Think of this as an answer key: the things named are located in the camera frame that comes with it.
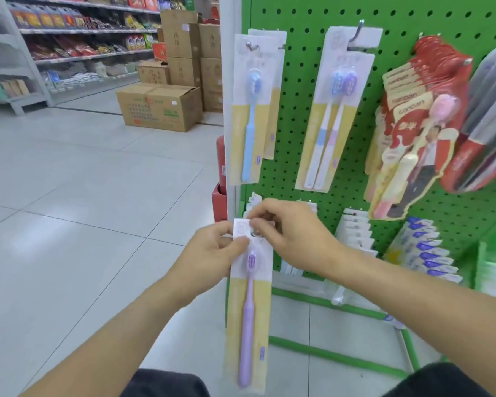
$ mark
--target person's right hand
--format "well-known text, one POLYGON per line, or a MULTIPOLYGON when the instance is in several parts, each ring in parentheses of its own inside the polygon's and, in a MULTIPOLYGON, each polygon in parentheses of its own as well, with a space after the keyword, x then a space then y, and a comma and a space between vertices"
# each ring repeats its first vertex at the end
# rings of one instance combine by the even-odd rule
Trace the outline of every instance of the person's right hand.
POLYGON ((287 263, 328 276, 341 244, 306 203, 265 199, 248 213, 248 219, 287 263))

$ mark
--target metal hook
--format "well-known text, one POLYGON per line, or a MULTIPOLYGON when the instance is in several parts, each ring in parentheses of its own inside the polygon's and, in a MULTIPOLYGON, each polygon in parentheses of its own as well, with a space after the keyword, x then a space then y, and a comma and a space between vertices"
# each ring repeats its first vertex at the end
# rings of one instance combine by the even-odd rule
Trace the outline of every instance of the metal hook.
POLYGON ((250 51, 257 50, 259 48, 259 45, 256 44, 254 48, 252 48, 252 44, 250 42, 246 42, 246 47, 250 49, 250 51))
POLYGON ((360 21, 358 22, 357 32, 354 34, 352 38, 349 39, 349 43, 354 42, 358 38, 358 35, 360 34, 360 31, 362 30, 363 26, 364 26, 364 20, 360 19, 360 21))

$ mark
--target purple toothbrush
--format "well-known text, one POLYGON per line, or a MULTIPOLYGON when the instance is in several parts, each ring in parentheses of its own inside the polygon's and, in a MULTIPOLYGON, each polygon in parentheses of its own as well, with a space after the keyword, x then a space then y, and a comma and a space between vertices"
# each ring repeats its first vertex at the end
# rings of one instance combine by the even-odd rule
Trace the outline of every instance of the purple toothbrush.
POLYGON ((246 388, 252 381, 252 344, 253 344, 253 275, 255 273, 255 252, 250 252, 246 264, 248 288, 243 307, 243 334, 241 338, 241 357, 239 359, 239 386, 246 388))

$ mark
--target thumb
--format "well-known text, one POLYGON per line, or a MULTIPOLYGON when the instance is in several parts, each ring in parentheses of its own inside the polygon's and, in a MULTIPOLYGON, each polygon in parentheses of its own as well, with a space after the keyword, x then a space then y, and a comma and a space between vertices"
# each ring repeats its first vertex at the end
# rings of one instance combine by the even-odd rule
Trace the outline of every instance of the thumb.
POLYGON ((230 243, 230 245, 221 249, 221 252, 227 256, 231 264, 233 259, 246 252, 249 244, 250 240, 248 237, 237 237, 230 243))
POLYGON ((259 233, 265 237, 265 239, 270 242, 270 245, 275 249, 279 250, 284 244, 283 235, 281 235, 274 226, 272 226, 267 220, 261 218, 255 218, 250 220, 250 226, 257 230, 259 233))

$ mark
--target green display rack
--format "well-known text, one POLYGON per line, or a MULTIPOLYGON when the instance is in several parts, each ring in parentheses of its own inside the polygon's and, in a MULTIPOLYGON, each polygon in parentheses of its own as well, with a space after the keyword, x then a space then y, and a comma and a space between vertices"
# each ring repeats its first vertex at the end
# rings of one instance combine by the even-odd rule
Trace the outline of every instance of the green display rack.
MULTIPOLYGON (((284 200, 310 200, 318 205, 318 217, 334 232, 344 208, 367 210, 363 200, 367 184, 364 161, 374 129, 374 112, 382 95, 381 76, 404 64, 412 55, 419 34, 438 34, 460 52, 474 57, 476 67, 496 47, 496 0, 242 0, 242 31, 249 28, 287 31, 285 66, 280 100, 276 154, 264 160, 258 184, 241 188, 244 201, 256 192, 284 200), (368 50, 376 58, 363 99, 358 107, 345 151, 329 193, 294 188, 303 149, 325 31, 330 26, 366 26, 384 30, 380 45, 368 50)), ((410 214, 434 220, 444 246, 453 258, 462 259, 496 223, 496 181, 483 189, 461 195, 449 194, 436 183, 410 210, 410 214)), ((402 221, 371 221, 373 248, 383 253, 399 231, 402 221)), ((274 270, 281 259, 275 256, 274 270)), ((305 277, 321 280, 313 273, 305 277)), ((310 304, 383 319, 382 312, 344 305, 334 307, 329 300, 274 288, 272 293, 310 304)), ((419 362, 410 333, 402 337, 414 371, 419 362)), ((300 353, 311 354, 376 372, 406 377, 401 369, 337 354, 270 336, 269 342, 300 353)))

